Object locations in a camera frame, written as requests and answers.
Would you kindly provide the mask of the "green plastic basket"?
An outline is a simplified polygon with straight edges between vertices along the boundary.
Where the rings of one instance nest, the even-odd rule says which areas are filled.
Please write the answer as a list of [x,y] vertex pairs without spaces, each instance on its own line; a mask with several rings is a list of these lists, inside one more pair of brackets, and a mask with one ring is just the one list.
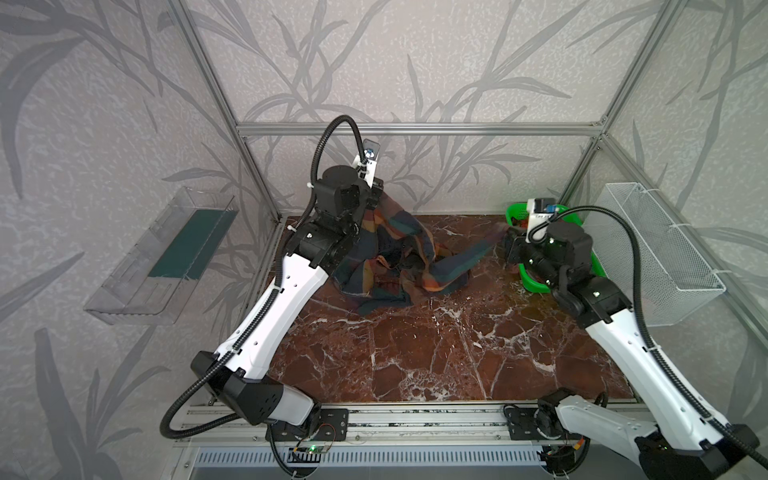
[[[525,240],[526,204],[515,203],[505,212],[510,230],[523,234]],[[565,298],[569,288],[596,276],[603,277],[605,271],[593,252],[593,239],[583,229],[582,220],[577,214],[569,213],[567,207],[557,206],[557,214],[551,217],[545,238],[532,243],[543,251],[545,260],[531,268],[516,266],[527,291]]]

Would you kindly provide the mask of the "multicolour plaid shirt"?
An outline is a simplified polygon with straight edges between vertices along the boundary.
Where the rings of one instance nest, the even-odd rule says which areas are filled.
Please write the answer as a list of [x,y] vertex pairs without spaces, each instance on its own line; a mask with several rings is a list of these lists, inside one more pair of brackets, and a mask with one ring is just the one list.
[[368,210],[359,239],[330,275],[336,288],[365,316],[380,308],[406,308],[427,297],[465,287],[471,270],[504,238],[497,222],[461,251],[437,242],[430,229],[387,194]]

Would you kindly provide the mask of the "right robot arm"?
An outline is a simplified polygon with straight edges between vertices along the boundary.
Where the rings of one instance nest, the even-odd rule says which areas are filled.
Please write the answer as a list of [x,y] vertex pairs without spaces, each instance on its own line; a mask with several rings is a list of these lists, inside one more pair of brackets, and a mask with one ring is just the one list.
[[543,397],[539,412],[556,435],[596,441],[638,465],[649,479],[717,479],[749,457],[767,464],[760,442],[744,424],[729,422],[684,378],[653,340],[641,300],[641,252],[626,221],[633,293],[591,271],[592,239],[563,216],[513,226],[505,259],[530,267],[568,313],[621,369],[652,415],[636,421],[567,389]]

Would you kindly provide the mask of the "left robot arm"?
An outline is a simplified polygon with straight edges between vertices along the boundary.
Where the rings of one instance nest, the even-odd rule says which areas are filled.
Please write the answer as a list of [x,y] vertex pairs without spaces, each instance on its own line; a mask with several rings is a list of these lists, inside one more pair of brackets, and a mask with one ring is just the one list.
[[272,421],[313,429],[318,402],[269,379],[267,372],[301,310],[359,242],[363,218],[382,191],[373,164],[327,169],[313,188],[312,216],[285,242],[262,297],[215,351],[201,351],[193,359],[192,371],[235,418],[251,425]]

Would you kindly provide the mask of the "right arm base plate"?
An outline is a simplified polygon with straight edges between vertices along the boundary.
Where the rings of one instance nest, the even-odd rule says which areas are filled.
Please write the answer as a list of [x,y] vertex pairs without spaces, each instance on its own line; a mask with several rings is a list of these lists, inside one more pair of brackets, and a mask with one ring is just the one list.
[[502,409],[512,440],[564,442],[582,444],[584,437],[565,429],[556,413],[548,407],[524,407],[506,404]]

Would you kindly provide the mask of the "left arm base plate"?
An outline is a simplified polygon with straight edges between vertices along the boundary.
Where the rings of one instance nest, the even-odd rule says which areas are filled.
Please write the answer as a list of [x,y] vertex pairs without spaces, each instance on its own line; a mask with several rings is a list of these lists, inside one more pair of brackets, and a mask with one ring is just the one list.
[[350,423],[349,417],[348,409],[322,407],[313,411],[310,417],[299,426],[284,421],[268,424],[266,438],[276,442],[345,441]]

